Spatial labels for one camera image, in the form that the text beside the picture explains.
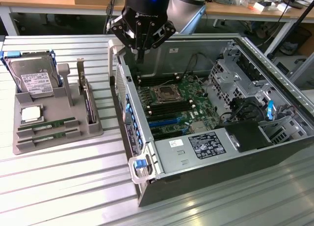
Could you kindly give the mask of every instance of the electronic equipment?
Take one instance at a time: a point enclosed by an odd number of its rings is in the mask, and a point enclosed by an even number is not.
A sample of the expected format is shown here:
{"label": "electronic equipment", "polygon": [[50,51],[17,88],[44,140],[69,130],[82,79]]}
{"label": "electronic equipment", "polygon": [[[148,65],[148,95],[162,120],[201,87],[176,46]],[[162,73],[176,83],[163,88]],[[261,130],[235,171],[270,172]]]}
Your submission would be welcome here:
{"label": "electronic equipment", "polygon": [[21,53],[2,52],[1,61],[11,73],[19,93],[32,98],[53,96],[53,88],[62,86],[53,51]]}
{"label": "electronic equipment", "polygon": [[110,84],[139,206],[279,164],[313,143],[314,104],[238,34],[173,36],[144,64],[128,48],[117,57]]}
{"label": "electronic equipment", "polygon": [[126,0],[122,15],[110,22],[110,29],[142,63],[145,52],[159,47],[176,31],[191,34],[204,11],[205,0]]}

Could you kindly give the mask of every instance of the aluminum workbench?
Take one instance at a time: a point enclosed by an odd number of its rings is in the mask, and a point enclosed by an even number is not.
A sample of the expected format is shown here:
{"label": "aluminum workbench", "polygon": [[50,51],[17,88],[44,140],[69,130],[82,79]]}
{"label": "aluminum workbench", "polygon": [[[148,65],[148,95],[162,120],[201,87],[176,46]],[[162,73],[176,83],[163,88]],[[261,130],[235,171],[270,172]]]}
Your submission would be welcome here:
{"label": "aluminum workbench", "polygon": [[104,134],[15,156],[11,146],[15,84],[0,66],[1,226],[314,224],[314,147],[278,166],[138,208],[109,90],[109,39],[102,35],[5,39],[4,51],[54,49],[57,62],[70,65],[70,82],[77,80],[76,59],[83,57]]}

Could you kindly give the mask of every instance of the gray metal panel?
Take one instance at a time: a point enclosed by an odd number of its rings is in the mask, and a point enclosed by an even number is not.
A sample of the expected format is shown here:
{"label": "gray metal panel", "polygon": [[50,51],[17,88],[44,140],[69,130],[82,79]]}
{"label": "gray metal panel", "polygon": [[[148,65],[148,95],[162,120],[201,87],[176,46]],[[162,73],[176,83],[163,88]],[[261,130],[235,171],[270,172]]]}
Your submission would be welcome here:
{"label": "gray metal panel", "polygon": [[[102,48],[84,48],[88,43],[74,40],[84,37],[97,38],[91,44],[102,44]],[[73,47],[71,43],[58,44],[56,59],[74,56],[68,61],[73,63],[76,56],[107,54],[99,37],[9,39],[18,39],[17,45],[10,46],[14,50],[21,49],[24,39],[32,39],[31,45],[24,45],[26,51],[32,51],[43,39],[71,38]],[[46,50],[49,46],[40,47]],[[87,78],[97,83],[94,96],[104,135],[20,156],[13,155],[11,147],[14,83],[9,73],[0,73],[0,225],[300,226],[313,221],[313,149],[303,150],[278,166],[138,208],[108,90],[107,63],[105,59],[95,61],[103,62],[92,67],[97,71],[91,69]],[[70,78],[75,81],[77,75]]]}

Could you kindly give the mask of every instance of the blue ram slot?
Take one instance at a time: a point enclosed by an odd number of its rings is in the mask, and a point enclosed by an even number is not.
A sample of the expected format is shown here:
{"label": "blue ram slot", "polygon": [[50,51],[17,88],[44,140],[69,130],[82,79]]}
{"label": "blue ram slot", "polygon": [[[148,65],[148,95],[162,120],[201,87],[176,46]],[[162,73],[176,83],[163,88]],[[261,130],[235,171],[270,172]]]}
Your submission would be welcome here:
{"label": "blue ram slot", "polygon": [[149,127],[158,127],[158,126],[166,126],[166,125],[173,125],[173,124],[178,124],[181,121],[181,117],[180,118],[176,118],[176,119],[171,119],[171,120],[166,120],[166,121],[162,121],[162,122],[151,122],[149,123]]}

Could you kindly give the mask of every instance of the robotic arm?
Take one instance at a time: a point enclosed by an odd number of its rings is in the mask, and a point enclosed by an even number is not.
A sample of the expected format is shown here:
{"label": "robotic arm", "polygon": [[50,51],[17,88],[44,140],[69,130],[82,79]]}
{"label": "robotic arm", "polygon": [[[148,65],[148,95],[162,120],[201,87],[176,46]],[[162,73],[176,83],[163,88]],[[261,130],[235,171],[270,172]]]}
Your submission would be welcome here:
{"label": "robotic arm", "polygon": [[[111,21],[110,29],[126,47],[136,54],[137,63],[143,62],[145,51],[159,47],[176,32],[173,22],[168,20],[169,1],[126,0],[122,15]],[[177,8],[173,8],[175,1],[180,2]],[[175,19],[176,17],[184,18],[184,16],[178,16],[178,10],[185,8],[189,12],[195,11],[195,8],[191,6],[197,6],[199,10],[199,6],[204,6],[205,0],[171,0],[170,3],[170,14]]]}

